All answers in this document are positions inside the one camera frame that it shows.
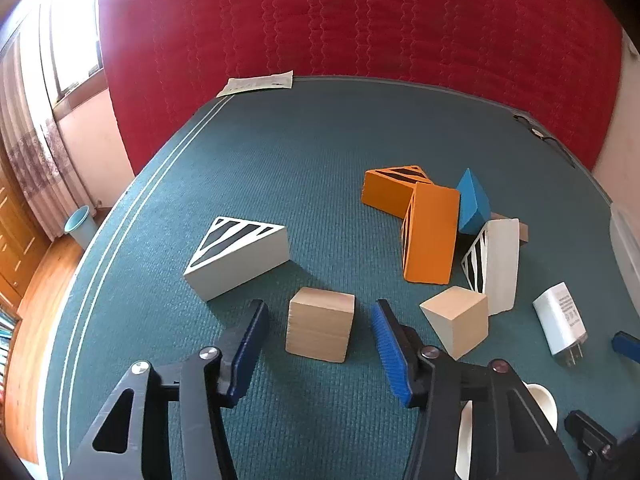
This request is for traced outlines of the white ceramic cup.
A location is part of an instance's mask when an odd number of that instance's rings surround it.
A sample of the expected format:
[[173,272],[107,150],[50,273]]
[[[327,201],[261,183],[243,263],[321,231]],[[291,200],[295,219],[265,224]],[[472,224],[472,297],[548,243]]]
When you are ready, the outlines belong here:
[[[552,393],[545,386],[532,384],[531,382],[526,384],[525,387],[538,408],[542,411],[542,414],[544,414],[544,418],[547,419],[548,424],[554,432],[557,432],[559,412]],[[510,427],[516,430],[526,429],[529,426],[526,408],[518,404],[518,399],[510,399],[508,407]],[[457,479],[467,479],[470,476],[472,437],[473,404],[471,401],[468,401],[463,405],[461,411],[456,458]]]

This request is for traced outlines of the white power adapter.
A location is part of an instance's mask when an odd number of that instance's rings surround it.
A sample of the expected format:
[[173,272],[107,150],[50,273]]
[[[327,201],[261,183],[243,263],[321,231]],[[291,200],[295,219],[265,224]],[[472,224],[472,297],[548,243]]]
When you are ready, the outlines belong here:
[[567,366],[575,366],[584,357],[582,345],[588,333],[574,298],[561,282],[545,290],[533,301],[552,356]]

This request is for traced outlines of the light wooden wedge block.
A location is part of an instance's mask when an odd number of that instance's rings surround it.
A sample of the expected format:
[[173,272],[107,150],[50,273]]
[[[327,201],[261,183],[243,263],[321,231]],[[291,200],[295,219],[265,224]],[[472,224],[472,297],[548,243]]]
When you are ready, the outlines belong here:
[[488,298],[451,286],[420,304],[446,352],[458,360],[488,337]]

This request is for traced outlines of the white striped wedge block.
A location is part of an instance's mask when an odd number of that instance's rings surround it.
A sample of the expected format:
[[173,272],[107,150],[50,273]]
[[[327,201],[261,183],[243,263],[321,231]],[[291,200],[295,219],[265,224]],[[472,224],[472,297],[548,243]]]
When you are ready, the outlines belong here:
[[474,292],[488,300],[488,314],[509,311],[514,306],[520,261],[518,219],[489,220],[464,254],[461,266]]

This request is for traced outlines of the light wooden cube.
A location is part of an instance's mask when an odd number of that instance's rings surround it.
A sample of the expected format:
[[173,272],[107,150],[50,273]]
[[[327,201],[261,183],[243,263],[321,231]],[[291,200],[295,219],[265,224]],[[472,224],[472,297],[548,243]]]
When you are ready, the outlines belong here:
[[343,363],[352,322],[356,297],[302,287],[288,304],[285,351],[294,356],[330,363]]

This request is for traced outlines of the white striped triangular block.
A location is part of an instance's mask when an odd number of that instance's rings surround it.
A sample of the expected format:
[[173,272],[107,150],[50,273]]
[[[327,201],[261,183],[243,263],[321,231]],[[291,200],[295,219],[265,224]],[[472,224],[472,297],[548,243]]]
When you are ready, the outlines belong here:
[[285,226],[217,217],[183,272],[203,301],[209,301],[290,260]]

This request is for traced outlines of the blue wedge block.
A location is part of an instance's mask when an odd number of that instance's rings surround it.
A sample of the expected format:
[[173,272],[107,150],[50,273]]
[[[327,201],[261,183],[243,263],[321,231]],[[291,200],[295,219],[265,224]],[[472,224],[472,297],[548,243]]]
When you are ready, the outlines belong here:
[[460,194],[458,231],[464,235],[477,235],[490,220],[488,196],[470,168],[462,174],[456,190]]

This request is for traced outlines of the orange rectangular-face wedge block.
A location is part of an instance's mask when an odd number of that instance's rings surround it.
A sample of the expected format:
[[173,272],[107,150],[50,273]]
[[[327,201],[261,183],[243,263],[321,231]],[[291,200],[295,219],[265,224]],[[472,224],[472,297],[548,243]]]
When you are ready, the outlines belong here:
[[454,262],[460,193],[417,183],[401,226],[402,275],[411,283],[447,285]]

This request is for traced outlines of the clear plastic bowl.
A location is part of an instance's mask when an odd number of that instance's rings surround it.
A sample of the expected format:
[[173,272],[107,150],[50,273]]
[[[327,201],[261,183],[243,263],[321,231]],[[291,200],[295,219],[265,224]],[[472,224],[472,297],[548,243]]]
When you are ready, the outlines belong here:
[[636,311],[640,310],[639,237],[631,218],[620,206],[610,207],[610,239],[620,275]]

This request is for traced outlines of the brown rectangular block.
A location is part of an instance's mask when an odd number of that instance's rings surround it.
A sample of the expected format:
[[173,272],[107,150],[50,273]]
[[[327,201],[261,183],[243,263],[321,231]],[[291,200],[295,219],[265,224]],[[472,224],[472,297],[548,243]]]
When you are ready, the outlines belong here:
[[[490,214],[491,220],[503,220],[506,218],[503,214],[497,214],[496,212],[492,212]],[[529,227],[522,220],[518,220],[518,228],[520,229],[520,244],[527,244],[529,241]]]

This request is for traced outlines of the orange striped triangular block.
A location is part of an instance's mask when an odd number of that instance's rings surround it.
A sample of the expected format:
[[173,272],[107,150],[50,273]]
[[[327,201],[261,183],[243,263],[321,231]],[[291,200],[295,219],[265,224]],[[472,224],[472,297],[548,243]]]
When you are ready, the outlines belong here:
[[364,173],[361,201],[402,219],[417,183],[432,184],[432,180],[419,166],[369,169]]

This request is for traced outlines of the patterned curtain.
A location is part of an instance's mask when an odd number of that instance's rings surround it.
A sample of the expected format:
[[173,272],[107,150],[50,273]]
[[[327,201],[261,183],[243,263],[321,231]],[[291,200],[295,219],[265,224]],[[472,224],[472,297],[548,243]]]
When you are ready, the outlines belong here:
[[1,137],[18,186],[47,237],[62,236],[80,207],[94,211],[53,117],[39,54],[20,36],[1,55]]

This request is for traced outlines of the red quilted mattress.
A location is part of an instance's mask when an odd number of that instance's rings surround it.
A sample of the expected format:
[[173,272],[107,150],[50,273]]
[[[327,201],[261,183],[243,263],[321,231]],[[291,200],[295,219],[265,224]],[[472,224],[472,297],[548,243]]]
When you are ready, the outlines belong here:
[[230,78],[282,72],[480,96],[533,115],[592,167],[622,64],[603,0],[99,0],[99,24],[134,170]]

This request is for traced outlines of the white paper leaflet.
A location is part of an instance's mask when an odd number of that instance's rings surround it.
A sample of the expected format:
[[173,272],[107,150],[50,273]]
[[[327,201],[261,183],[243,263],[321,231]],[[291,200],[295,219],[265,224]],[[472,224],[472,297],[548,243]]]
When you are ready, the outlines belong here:
[[267,76],[229,78],[224,88],[217,93],[217,98],[260,90],[291,89],[293,87],[293,79],[294,72],[292,70]]

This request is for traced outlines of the window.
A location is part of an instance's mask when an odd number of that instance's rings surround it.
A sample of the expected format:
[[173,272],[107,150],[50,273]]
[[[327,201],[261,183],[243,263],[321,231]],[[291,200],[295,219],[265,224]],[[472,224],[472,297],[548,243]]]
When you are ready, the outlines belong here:
[[103,67],[98,1],[42,0],[39,44],[52,105]]

